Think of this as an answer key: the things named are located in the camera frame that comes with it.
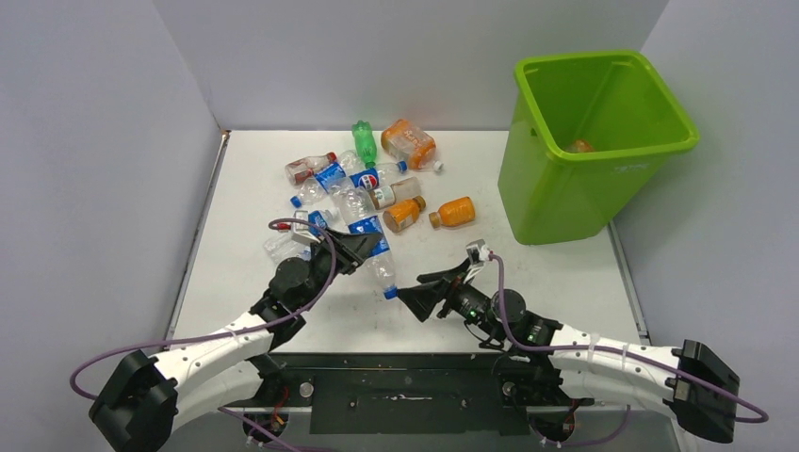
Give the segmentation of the small orange juice bottle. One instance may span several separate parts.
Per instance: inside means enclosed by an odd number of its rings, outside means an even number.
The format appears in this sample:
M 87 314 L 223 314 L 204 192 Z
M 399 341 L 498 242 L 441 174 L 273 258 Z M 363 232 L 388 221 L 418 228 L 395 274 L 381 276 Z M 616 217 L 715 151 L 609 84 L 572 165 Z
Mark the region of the small orange juice bottle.
M 383 223 L 393 233 L 399 233 L 417 222 L 426 208 L 422 196 L 395 203 L 383 211 Z

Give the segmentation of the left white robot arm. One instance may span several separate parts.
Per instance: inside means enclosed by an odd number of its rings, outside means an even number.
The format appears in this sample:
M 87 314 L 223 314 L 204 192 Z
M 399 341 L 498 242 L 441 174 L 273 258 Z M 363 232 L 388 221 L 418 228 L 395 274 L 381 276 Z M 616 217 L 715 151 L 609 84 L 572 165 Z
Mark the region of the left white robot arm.
M 293 338 L 305 324 L 302 312 L 382 239 L 322 229 L 310 258 L 284 259 L 261 298 L 226 326 L 154 355 L 136 349 L 124 356 L 90 406 L 90 421 L 116 451 L 157 451 L 177 429 L 218 408 L 273 403 L 281 380 L 269 352 Z

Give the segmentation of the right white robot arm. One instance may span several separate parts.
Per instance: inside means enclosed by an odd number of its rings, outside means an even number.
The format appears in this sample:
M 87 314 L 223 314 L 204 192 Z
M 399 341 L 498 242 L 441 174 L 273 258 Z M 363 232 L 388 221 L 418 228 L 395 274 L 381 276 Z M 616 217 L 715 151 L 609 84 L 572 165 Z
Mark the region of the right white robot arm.
M 710 347 L 694 340 L 645 346 L 581 331 L 529 311 L 513 289 L 482 293 L 472 284 L 479 270 L 464 261 L 418 276 L 397 295 L 417 320 L 460 315 L 486 333 L 489 347 L 532 364 L 533 391 L 545 403 L 566 397 L 628 405 L 671 418 L 704 440 L 732 443 L 740 379 Z

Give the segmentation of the green plastic bin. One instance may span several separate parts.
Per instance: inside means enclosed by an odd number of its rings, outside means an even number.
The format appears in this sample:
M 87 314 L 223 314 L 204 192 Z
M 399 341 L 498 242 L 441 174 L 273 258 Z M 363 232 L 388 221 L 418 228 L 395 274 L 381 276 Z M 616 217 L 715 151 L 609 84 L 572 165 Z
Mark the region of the green plastic bin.
M 700 135 L 654 65 L 633 50 L 528 57 L 497 187 L 515 240 L 545 245 L 598 234 Z M 582 138 L 594 153 L 564 148 Z

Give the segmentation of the pepsi bottle blue cap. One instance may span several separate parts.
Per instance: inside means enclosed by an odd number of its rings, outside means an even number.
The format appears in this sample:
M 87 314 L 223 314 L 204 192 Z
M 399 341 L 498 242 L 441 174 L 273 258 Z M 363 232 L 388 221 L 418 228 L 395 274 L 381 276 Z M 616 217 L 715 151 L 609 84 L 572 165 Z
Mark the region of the pepsi bottle blue cap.
M 407 172 L 404 161 L 374 164 L 350 176 L 354 186 L 372 190 L 398 182 Z

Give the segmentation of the blue label crushed bottle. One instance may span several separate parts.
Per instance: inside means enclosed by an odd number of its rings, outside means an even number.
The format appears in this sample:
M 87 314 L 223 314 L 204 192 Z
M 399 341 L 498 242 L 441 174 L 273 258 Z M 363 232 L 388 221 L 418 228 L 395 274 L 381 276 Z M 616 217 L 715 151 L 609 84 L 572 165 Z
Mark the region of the blue label crushed bottle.
M 335 153 L 337 161 L 313 177 L 305 180 L 296 195 L 290 198 L 295 208 L 311 205 L 323 199 L 334 186 L 340 186 L 346 176 L 353 175 L 366 167 L 355 151 Z

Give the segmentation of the crushed red label bottle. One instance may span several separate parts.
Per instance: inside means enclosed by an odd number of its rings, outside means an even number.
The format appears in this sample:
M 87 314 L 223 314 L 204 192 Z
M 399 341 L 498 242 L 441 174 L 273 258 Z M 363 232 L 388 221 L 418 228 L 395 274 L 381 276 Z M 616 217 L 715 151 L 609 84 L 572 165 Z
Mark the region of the crushed red label bottle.
M 305 180 L 324 170 L 337 161 L 335 153 L 307 156 L 285 165 L 286 179 L 293 186 L 301 185 Z

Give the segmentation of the green soda bottle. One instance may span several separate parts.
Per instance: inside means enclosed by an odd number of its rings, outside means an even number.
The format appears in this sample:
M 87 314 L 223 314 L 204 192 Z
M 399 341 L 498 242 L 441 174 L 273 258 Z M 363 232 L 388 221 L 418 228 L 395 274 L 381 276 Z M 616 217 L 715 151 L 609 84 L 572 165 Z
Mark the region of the green soda bottle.
M 377 144 L 370 123 L 368 121 L 356 122 L 351 127 L 351 134 L 358 157 L 366 168 L 373 167 L 377 158 Z

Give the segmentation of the large orange tea bottle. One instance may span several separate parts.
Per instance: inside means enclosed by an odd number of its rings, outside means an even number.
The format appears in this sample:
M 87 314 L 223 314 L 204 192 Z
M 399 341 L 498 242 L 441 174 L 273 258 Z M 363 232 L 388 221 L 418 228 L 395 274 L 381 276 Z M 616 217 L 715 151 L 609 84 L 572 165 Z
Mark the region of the large orange tea bottle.
M 409 170 L 441 172 L 443 169 L 433 137 L 408 120 L 399 119 L 384 129 L 381 145 Z

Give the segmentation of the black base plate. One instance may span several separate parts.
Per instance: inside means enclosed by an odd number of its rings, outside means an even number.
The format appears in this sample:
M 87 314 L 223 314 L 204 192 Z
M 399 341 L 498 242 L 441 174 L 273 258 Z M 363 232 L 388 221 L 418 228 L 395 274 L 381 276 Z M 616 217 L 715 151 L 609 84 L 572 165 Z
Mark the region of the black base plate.
M 313 434 L 526 435 L 575 405 L 558 372 L 502 353 L 278 352 L 257 365 L 265 380 L 230 408 L 307 413 Z

